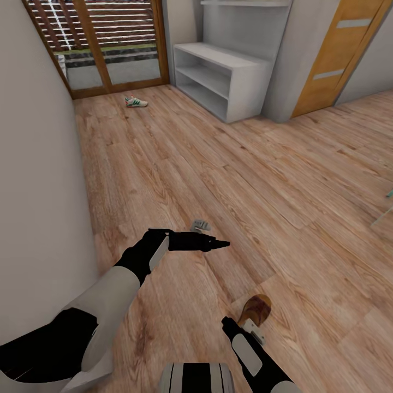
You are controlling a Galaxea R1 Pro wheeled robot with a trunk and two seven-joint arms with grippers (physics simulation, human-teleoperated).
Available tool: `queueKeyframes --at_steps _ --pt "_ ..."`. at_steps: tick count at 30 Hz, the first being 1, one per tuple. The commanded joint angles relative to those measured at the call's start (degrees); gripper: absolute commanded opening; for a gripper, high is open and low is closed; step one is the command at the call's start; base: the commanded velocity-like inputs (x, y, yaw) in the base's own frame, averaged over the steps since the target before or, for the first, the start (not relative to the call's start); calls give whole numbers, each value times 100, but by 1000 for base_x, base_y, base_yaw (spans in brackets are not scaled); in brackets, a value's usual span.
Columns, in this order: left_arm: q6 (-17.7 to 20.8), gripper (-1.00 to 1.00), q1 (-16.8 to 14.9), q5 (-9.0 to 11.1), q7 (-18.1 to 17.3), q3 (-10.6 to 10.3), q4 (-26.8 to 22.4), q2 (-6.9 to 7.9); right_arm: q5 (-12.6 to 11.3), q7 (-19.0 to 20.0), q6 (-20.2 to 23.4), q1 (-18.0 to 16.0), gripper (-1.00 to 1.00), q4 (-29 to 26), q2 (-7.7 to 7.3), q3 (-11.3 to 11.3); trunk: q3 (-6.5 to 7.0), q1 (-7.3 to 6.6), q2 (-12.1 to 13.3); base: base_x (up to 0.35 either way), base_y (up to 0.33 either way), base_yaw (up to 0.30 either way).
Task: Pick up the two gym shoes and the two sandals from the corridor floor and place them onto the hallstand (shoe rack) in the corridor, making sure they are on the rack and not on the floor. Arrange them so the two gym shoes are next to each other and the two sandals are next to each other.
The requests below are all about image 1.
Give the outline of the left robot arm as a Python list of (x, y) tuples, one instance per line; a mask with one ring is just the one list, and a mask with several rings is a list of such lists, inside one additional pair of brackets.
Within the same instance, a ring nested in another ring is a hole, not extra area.
[(0, 393), (60, 393), (107, 352), (130, 304), (167, 250), (203, 251), (230, 246), (201, 230), (149, 228), (100, 280), (69, 302), (49, 324), (0, 346)]

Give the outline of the robot trunk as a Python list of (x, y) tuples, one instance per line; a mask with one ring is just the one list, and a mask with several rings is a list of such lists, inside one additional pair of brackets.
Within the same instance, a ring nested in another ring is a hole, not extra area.
[(158, 393), (235, 393), (228, 363), (166, 363)]

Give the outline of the gym shoe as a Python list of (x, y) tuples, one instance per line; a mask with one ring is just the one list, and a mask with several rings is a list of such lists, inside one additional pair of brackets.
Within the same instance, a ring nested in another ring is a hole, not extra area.
[(126, 101), (126, 106), (129, 108), (133, 108), (134, 106), (147, 106), (148, 102), (147, 101), (141, 101), (138, 100), (137, 98), (135, 98), (134, 96), (132, 96), (130, 99), (128, 99), (127, 97), (125, 97), (125, 101)]

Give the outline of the sandal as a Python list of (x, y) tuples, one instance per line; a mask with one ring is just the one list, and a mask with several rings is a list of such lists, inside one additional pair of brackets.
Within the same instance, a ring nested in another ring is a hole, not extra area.
[(237, 324), (241, 327), (250, 318), (259, 328), (261, 323), (269, 316), (270, 312), (271, 300), (269, 297), (264, 294), (254, 295), (244, 305), (242, 315)]

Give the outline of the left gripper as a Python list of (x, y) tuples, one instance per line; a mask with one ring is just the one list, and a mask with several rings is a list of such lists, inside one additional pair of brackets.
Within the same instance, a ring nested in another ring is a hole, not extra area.
[(212, 249), (230, 246), (230, 242), (216, 240), (214, 236), (199, 234), (197, 232), (182, 232), (182, 251), (203, 251), (209, 252)]

